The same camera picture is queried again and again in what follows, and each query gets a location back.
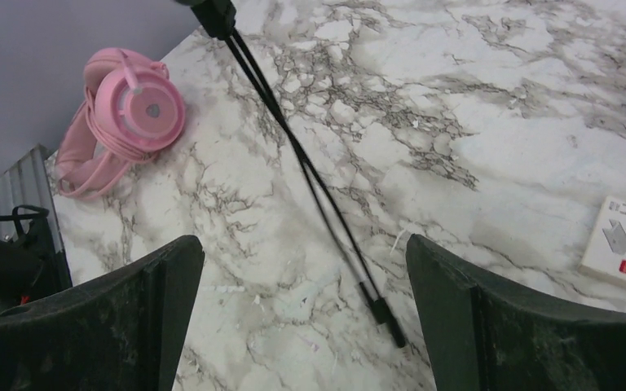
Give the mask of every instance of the cable connector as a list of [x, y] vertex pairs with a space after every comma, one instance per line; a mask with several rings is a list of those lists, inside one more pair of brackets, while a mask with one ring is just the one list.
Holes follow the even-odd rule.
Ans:
[[365, 283], [360, 283], [359, 287], [371, 309], [371, 314], [373, 314], [373, 317], [376, 319], [376, 323], [387, 324], [390, 335], [392, 339], [395, 340], [395, 346], [403, 348], [407, 344], [407, 337], [404, 336], [404, 331], [399, 325], [399, 322], [397, 322], [395, 315], [392, 314], [392, 310], [390, 306], [387, 305], [385, 298], [379, 296], [377, 299], [373, 300]]
[[236, 25], [236, 8], [231, 0], [204, 0], [191, 7], [193, 15], [212, 38], [226, 41]]

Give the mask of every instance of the pink headband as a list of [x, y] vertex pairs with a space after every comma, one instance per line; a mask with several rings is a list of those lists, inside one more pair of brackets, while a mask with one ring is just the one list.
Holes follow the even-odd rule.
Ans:
[[[107, 48], [85, 66], [85, 102], [56, 156], [60, 194], [92, 200], [111, 189], [132, 164], [154, 160], [181, 134], [186, 108], [160, 62]], [[94, 156], [97, 143], [104, 153]]]

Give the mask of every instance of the gray wall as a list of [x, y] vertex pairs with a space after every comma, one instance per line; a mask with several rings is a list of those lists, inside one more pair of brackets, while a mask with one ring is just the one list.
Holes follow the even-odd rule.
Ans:
[[36, 143], [57, 148], [98, 49], [159, 59], [197, 27], [171, 0], [0, 0], [0, 174]]

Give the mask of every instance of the gray marble vein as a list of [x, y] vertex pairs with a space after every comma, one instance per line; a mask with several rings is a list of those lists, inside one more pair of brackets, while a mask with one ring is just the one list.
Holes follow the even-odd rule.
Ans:
[[289, 142], [201, 31], [164, 61], [185, 135], [109, 197], [55, 197], [76, 283], [179, 235], [206, 251], [174, 389], [430, 390], [409, 233], [529, 287], [626, 312], [580, 275], [626, 197], [626, 1], [249, 0], [237, 27], [408, 333], [364, 308]]

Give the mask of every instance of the marble surface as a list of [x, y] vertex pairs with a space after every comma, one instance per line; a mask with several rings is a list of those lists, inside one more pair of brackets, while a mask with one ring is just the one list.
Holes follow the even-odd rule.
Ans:
[[626, 1], [236, 5], [410, 345], [376, 327], [285, 136], [199, 31], [165, 58], [188, 105], [180, 141], [103, 200], [55, 197], [75, 283], [201, 239], [174, 389], [434, 389], [403, 261], [411, 232], [626, 312], [626, 291], [576, 271], [601, 202], [626, 196]]

